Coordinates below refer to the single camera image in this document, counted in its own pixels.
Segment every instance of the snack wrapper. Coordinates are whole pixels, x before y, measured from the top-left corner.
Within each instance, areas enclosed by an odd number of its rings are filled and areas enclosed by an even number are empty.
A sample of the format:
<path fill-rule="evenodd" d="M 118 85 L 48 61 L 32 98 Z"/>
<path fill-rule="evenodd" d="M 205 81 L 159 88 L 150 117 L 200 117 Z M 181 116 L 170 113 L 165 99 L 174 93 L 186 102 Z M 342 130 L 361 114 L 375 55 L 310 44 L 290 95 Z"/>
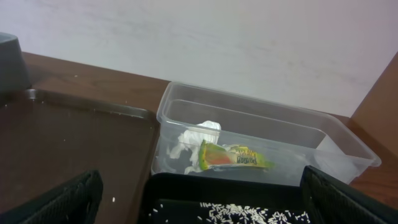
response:
<path fill-rule="evenodd" d="M 270 169 L 274 164 L 264 155 L 250 150 L 246 146 L 219 146 L 202 141 L 199 150 L 199 167 L 201 170 L 222 169 L 231 167 L 257 167 Z"/>

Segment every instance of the brown table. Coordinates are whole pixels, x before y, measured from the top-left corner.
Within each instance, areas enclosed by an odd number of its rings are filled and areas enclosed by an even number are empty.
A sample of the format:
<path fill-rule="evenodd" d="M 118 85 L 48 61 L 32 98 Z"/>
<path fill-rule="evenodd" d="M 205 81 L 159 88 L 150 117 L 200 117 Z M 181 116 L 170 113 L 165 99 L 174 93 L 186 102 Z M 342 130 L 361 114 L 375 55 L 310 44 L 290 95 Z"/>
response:
<path fill-rule="evenodd" d="M 34 54 L 24 53 L 24 58 L 33 88 L 135 106 L 153 112 L 157 111 L 169 83 L 156 78 Z M 380 167 L 368 168 L 351 183 L 351 186 L 398 208 L 398 158 L 349 118 L 334 116 L 360 137 L 382 160 Z"/>

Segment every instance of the clear plastic container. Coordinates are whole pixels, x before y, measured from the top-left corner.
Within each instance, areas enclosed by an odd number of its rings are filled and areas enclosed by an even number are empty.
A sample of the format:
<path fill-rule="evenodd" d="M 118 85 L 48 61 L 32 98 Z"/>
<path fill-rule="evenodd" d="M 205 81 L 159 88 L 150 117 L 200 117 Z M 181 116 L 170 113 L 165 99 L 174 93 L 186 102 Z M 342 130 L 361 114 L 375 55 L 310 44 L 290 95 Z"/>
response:
<path fill-rule="evenodd" d="M 168 155 L 176 146 L 199 146 L 178 140 L 187 130 L 218 136 L 219 145 L 247 146 L 274 163 L 267 172 L 206 170 L 189 173 L 192 175 L 298 186 L 304 167 L 312 165 L 348 184 L 369 166 L 381 164 L 380 158 L 335 117 L 223 91 L 170 83 L 157 119 L 161 127 L 152 174 L 184 174 L 192 165 L 189 150 L 178 159 Z M 220 123 L 221 131 L 197 125 L 204 121 Z"/>

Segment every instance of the metal tray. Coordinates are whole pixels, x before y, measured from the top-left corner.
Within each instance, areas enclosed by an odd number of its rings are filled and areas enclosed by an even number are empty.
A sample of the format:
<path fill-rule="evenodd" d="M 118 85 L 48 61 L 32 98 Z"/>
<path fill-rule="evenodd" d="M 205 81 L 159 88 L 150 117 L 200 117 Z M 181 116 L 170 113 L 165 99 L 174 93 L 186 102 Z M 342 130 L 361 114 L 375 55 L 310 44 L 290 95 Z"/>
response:
<path fill-rule="evenodd" d="M 42 90 L 0 95 L 0 213 L 98 169 L 96 223 L 134 221 L 157 128 L 154 114 L 130 106 Z"/>

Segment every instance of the crumpled white tissue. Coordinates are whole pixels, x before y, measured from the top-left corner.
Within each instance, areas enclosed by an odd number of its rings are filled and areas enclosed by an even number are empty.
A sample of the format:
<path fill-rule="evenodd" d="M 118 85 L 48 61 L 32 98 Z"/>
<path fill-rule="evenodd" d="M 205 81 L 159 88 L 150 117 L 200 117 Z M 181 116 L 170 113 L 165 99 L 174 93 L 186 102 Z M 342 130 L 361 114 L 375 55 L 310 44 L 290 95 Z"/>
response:
<path fill-rule="evenodd" d="M 205 121 L 202 124 L 198 124 L 198 126 L 212 128 L 216 130 L 221 130 L 221 125 L 214 121 Z M 206 142 L 211 142 L 213 144 L 217 144 L 219 132 L 217 131 L 207 131 L 207 133 L 200 133 L 197 131 L 186 130 L 183 134 L 178 137 L 179 144 L 175 146 L 171 152 L 167 152 L 171 159 L 178 159 L 180 158 L 180 154 L 183 150 L 191 150 L 192 155 L 190 161 L 192 162 L 193 167 L 188 167 L 185 169 L 185 173 L 187 174 L 190 171 L 198 172 L 197 169 L 199 166 L 198 162 L 198 153 L 200 144 L 203 140 Z"/>

